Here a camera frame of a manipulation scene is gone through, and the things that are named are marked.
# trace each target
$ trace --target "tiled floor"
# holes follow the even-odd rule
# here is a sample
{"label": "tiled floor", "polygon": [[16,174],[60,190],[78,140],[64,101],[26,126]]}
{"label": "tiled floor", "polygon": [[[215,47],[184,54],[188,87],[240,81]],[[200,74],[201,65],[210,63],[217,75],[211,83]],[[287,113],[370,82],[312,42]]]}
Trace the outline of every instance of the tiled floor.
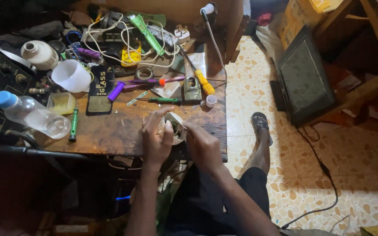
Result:
{"label": "tiled floor", "polygon": [[[235,178],[249,168],[256,137],[250,116],[263,112],[270,124],[273,145],[268,194],[272,221],[279,226],[304,212],[328,207],[335,201],[334,190],[324,176],[312,149],[276,111],[269,81],[275,69],[266,54],[250,37],[241,40],[240,55],[227,67],[228,163]],[[378,224],[378,133],[360,128],[320,130],[320,141],[312,142],[331,171],[339,194],[338,204],[325,212],[308,215],[291,228],[315,228],[342,235],[350,215],[349,233],[360,226]]]}

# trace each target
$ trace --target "television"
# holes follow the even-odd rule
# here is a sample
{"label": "television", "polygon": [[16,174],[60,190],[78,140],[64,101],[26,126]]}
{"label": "television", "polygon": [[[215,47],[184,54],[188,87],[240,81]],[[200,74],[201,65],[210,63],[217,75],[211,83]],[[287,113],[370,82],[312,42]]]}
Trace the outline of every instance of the television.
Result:
{"label": "television", "polygon": [[311,32],[304,26],[276,63],[278,81],[271,89],[278,111],[286,111],[291,124],[302,127],[336,105]]}

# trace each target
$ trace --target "black shorts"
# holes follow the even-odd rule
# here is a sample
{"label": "black shorts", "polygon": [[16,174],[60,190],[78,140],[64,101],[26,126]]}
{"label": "black shorts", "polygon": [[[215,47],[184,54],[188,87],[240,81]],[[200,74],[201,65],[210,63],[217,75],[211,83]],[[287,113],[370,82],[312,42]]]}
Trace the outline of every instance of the black shorts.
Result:
{"label": "black shorts", "polygon": [[[270,218],[267,177],[263,170],[251,167],[236,181]],[[176,192],[164,232],[166,236],[244,234],[222,191],[195,165],[188,170]]]}

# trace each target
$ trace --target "person's left hand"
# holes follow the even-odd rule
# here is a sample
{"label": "person's left hand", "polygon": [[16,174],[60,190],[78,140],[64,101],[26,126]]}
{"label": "person's left hand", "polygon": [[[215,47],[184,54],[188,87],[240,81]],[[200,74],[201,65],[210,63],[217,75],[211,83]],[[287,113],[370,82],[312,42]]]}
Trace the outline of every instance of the person's left hand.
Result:
{"label": "person's left hand", "polygon": [[171,152],[173,143],[173,127],[170,121],[165,123],[164,133],[158,134],[158,124],[161,118],[174,110],[174,107],[166,107],[150,113],[147,120],[142,124],[142,145],[144,147],[144,166],[160,170],[161,165]]}

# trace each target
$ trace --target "white plug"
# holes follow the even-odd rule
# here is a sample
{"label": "white plug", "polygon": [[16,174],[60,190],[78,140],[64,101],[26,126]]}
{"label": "white plug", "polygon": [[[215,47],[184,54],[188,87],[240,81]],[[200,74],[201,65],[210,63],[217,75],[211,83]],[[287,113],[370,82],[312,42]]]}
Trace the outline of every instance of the white plug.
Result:
{"label": "white plug", "polygon": [[201,8],[201,15],[202,15],[202,10],[205,10],[205,14],[211,14],[214,12],[214,5],[212,5],[211,3],[208,3],[205,7]]}

